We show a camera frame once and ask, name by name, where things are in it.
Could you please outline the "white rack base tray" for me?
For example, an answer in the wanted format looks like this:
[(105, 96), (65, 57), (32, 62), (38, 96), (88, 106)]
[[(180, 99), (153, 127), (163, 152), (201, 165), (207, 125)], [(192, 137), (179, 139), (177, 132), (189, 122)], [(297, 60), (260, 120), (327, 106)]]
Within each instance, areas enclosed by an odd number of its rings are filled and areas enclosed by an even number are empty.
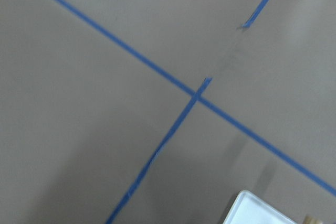
[(223, 224), (295, 224), (289, 217), (248, 190), (238, 193)]

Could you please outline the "wooden rack rod near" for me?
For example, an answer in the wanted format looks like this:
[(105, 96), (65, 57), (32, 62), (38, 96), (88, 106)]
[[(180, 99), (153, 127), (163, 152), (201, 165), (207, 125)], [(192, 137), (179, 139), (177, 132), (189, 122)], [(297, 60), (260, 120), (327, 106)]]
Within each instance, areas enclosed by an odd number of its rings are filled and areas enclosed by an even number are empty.
[(310, 215), (306, 215), (303, 224), (323, 224), (323, 221)]

